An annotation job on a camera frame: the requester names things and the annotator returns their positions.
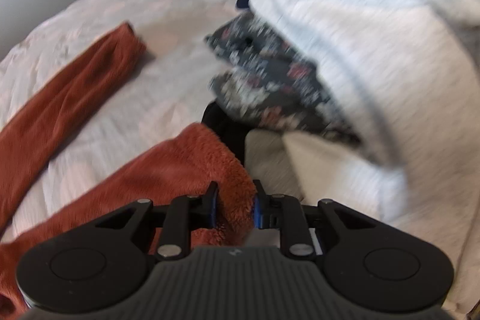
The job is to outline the rust red fleece garment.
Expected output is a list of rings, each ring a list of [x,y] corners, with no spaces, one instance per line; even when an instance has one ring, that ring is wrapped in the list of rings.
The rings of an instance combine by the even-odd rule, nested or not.
[[[197,130],[212,95],[211,78],[224,65],[205,45],[223,18],[176,17],[136,23],[147,52],[134,75],[72,136],[28,191],[2,238],[9,252],[46,223],[156,145],[170,147],[186,128]],[[8,121],[58,71],[112,23],[49,21],[34,29],[1,62],[1,120]]]

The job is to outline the dark floral fabric garment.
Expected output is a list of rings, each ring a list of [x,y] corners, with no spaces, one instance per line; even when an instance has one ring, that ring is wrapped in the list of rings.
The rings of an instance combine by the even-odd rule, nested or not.
[[[317,66],[250,11],[206,36],[205,43],[231,67],[210,82],[230,118],[273,131],[309,132],[354,149],[362,145],[317,79]]]

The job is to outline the pink dotted bed sheet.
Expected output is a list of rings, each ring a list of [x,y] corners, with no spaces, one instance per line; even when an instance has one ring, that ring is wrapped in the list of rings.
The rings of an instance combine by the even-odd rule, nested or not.
[[[234,2],[78,0],[46,21],[112,23],[113,29],[58,71],[11,119],[1,120],[1,245],[13,216],[50,159],[133,76],[147,52],[135,24],[170,22],[176,17],[223,18],[226,23],[233,18]],[[32,246],[139,198],[160,203],[177,195],[200,193],[213,180],[221,185],[233,229],[198,234],[195,240],[240,241],[249,229],[253,184],[233,154],[199,122],[197,130],[184,129],[170,147],[156,145],[125,164],[95,186],[91,196],[67,205],[51,223],[21,237],[10,251]]]

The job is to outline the white fleece garment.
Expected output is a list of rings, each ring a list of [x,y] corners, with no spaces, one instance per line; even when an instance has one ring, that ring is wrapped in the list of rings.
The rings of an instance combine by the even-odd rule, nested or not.
[[[317,65],[377,163],[377,215],[439,246],[479,302],[479,0],[250,0]]]

